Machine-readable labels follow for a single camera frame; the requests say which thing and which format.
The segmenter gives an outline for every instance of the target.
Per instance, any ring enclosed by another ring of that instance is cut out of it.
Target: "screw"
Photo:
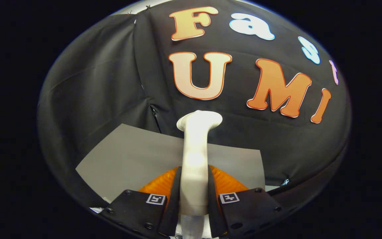
[[[144,227],[147,228],[148,230],[151,230],[153,229],[153,224],[147,222]]]

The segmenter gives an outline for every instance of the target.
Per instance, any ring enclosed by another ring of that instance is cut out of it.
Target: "white 3d-printed handle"
[[[196,111],[176,123],[185,134],[179,189],[181,215],[206,215],[208,206],[207,134],[222,122],[216,112]]]

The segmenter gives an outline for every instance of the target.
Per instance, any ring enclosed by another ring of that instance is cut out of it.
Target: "gray surface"
[[[76,170],[98,195],[113,201],[124,190],[137,191],[182,165],[182,150],[181,138],[121,124],[85,156]],[[208,144],[208,163],[249,189],[265,186],[259,150]]]

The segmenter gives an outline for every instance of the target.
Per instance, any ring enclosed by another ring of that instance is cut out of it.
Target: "black mounting plate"
[[[286,216],[286,210],[262,188],[220,194],[229,239],[251,236]]]

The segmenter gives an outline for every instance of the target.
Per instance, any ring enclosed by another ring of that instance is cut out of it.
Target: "dark background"
[[[0,238],[129,237],[86,212],[53,178],[39,148],[36,105],[62,50],[130,3],[0,1]],[[382,238],[382,1],[258,3],[333,56],[349,86],[353,130],[324,191],[256,238]]]

